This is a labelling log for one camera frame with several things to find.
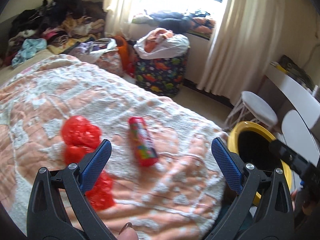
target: red canister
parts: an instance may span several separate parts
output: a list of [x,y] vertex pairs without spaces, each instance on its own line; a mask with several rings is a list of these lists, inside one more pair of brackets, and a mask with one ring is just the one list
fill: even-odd
[[139,164],[145,167],[155,164],[158,161],[158,155],[147,130],[146,122],[138,116],[129,118],[128,122],[130,141]]

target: orange and white blanket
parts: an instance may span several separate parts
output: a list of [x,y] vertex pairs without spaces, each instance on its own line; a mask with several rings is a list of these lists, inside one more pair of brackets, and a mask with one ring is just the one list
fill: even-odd
[[[105,170],[114,180],[116,205],[98,215],[116,236],[131,222],[140,239],[201,239],[216,220],[225,180],[210,144],[226,133],[170,98],[57,55],[11,80],[0,102],[0,200],[24,233],[38,169],[64,168],[60,128],[72,115],[89,119],[112,143]],[[133,115],[146,120],[153,137],[159,162],[152,167],[139,167],[130,150],[127,120]]]

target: silver bolt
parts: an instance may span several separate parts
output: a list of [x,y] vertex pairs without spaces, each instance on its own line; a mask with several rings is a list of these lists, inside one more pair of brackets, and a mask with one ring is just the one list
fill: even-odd
[[280,168],[276,168],[276,172],[279,173],[279,174],[282,174],[283,170],[281,170]]
[[45,173],[46,170],[47,169],[45,167],[42,167],[42,168],[39,169],[39,173]]
[[68,168],[69,168],[70,170],[74,170],[76,167],[77,167],[77,164],[76,164],[76,163],[70,163],[69,166],[68,166]]
[[248,170],[254,169],[254,165],[252,163],[247,163],[245,166],[247,167]]

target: blue textured pad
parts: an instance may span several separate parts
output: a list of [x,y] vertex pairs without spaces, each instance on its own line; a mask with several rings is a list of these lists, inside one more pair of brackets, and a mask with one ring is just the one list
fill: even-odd
[[240,194],[242,191],[242,175],[231,159],[229,151],[217,138],[212,141],[211,151],[230,189]]
[[93,188],[111,156],[111,151],[111,143],[108,140],[105,140],[104,143],[96,149],[95,155],[80,174],[80,190],[83,194]]

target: light blue clothing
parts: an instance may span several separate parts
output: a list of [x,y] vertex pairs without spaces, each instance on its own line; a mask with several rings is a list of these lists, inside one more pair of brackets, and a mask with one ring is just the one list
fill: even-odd
[[47,41],[45,39],[25,39],[22,48],[12,60],[12,67],[17,67],[19,64],[32,58],[38,51],[45,49],[46,47]]

